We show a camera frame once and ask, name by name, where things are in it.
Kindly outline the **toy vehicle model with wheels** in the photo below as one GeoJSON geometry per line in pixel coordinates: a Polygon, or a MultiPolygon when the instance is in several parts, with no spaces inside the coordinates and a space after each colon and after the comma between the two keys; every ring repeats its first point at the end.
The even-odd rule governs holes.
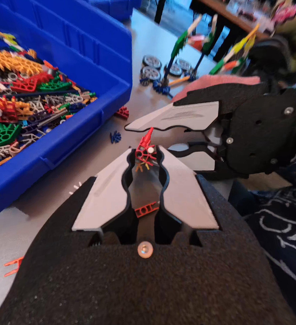
{"type": "MultiPolygon", "coordinates": [[[[202,15],[198,15],[185,30],[182,35],[178,37],[174,48],[171,52],[169,63],[164,69],[164,75],[162,76],[161,60],[154,56],[145,55],[142,60],[143,67],[140,72],[140,84],[142,86],[148,86],[152,84],[153,89],[162,95],[173,96],[170,94],[170,88],[176,84],[182,82],[193,82],[198,79],[197,70],[202,62],[202,59],[207,55],[211,49],[211,44],[215,39],[215,32],[217,26],[218,15],[215,14],[211,21],[211,30],[207,36],[204,35],[193,35],[196,27],[202,19],[202,15]],[[189,44],[190,46],[198,45],[202,46],[202,54],[195,67],[188,64],[184,67],[179,62],[177,56],[179,52],[189,44]]],[[[248,58],[248,54],[253,47],[256,40],[256,33],[259,29],[259,23],[245,36],[241,41],[236,43],[227,55],[223,57],[216,65],[211,69],[209,75],[223,75],[223,74],[235,74],[243,66],[248,58]]]]}

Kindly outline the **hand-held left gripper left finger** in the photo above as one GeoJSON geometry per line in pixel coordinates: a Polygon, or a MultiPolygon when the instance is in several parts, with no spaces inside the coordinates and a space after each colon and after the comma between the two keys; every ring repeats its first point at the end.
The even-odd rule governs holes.
{"type": "Polygon", "coordinates": [[[136,243],[138,218],[129,192],[134,165],[135,149],[128,148],[94,176],[73,232],[96,232],[100,239],[113,232],[123,245],[136,243]]]}

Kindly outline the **short red toy rod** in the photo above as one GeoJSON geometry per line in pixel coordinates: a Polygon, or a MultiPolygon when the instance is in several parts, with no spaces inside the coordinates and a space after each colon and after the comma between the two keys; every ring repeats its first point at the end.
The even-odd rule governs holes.
{"type": "Polygon", "coordinates": [[[143,136],[143,138],[142,138],[142,140],[141,140],[141,142],[140,142],[141,147],[146,148],[147,146],[150,145],[151,134],[152,134],[153,130],[154,130],[154,128],[151,127],[151,128],[149,129],[149,131],[147,132],[147,134],[146,134],[145,136],[143,136]]]}

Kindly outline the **pile of colourful toy pieces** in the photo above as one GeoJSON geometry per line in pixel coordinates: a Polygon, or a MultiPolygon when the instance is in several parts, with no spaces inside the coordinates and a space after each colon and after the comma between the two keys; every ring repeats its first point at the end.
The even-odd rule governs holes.
{"type": "Polygon", "coordinates": [[[0,167],[97,100],[36,51],[0,31],[0,97],[16,98],[18,123],[0,123],[0,167]]]}

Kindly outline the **person's right hand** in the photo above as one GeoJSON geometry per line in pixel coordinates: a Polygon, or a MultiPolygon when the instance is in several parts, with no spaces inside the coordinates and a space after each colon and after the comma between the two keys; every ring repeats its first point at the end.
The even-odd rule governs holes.
{"type": "Polygon", "coordinates": [[[239,83],[239,84],[246,84],[246,85],[255,85],[260,83],[259,76],[249,76],[249,77],[242,77],[237,75],[203,75],[199,79],[191,82],[187,85],[182,91],[176,94],[171,103],[174,103],[178,100],[183,99],[187,96],[189,91],[194,91],[198,89],[203,89],[211,86],[215,86],[218,84],[226,84],[226,83],[239,83]]]}

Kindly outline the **small red toy connector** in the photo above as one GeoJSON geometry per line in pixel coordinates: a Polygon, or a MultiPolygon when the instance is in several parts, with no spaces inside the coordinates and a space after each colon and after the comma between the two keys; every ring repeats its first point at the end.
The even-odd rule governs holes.
{"type": "Polygon", "coordinates": [[[129,110],[126,106],[122,106],[114,113],[114,116],[127,120],[129,118],[129,110]]]}

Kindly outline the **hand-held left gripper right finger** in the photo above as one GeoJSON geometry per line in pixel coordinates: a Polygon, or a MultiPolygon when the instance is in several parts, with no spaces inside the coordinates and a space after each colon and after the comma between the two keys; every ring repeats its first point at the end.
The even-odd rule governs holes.
{"type": "Polygon", "coordinates": [[[157,163],[162,189],[154,220],[155,242],[174,244],[181,233],[187,244],[202,244],[198,231],[220,226],[196,172],[163,146],[157,146],[157,163]]]}

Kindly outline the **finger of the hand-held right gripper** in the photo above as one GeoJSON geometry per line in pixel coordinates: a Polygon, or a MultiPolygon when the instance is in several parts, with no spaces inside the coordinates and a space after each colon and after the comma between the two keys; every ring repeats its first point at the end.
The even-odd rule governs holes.
{"type": "Polygon", "coordinates": [[[215,170],[213,153],[204,144],[174,144],[168,148],[168,151],[196,172],[213,172],[215,170]]]}
{"type": "Polygon", "coordinates": [[[142,116],[125,126],[126,131],[145,132],[154,128],[166,131],[182,127],[191,131],[207,129],[217,118],[219,102],[175,106],[173,103],[142,116]]]}

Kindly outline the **small red yellow connector pair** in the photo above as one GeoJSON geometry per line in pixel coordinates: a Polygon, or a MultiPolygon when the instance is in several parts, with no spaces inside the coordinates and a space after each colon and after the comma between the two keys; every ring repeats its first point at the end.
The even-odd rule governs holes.
{"type": "Polygon", "coordinates": [[[135,172],[140,170],[143,172],[143,167],[145,166],[147,170],[154,165],[157,160],[155,146],[150,144],[151,141],[144,143],[140,142],[139,146],[135,151],[136,158],[136,169],[135,172]]]}

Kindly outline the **star toy rod model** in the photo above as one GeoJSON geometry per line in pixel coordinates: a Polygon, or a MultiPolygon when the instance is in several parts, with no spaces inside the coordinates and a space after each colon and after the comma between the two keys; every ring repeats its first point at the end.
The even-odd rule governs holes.
{"type": "Polygon", "coordinates": [[[34,238],[27,251],[26,262],[21,271],[24,282],[43,280],[68,283],[115,282],[117,279],[129,279],[133,275],[138,279],[139,270],[143,270],[143,261],[135,256],[137,224],[139,217],[157,209],[151,204],[138,208],[130,206],[129,224],[123,220],[127,215],[120,215],[107,225],[103,232],[109,242],[99,243],[98,230],[72,231],[71,228],[80,213],[91,189],[95,191],[98,181],[90,177],[50,216],[34,238]]]}

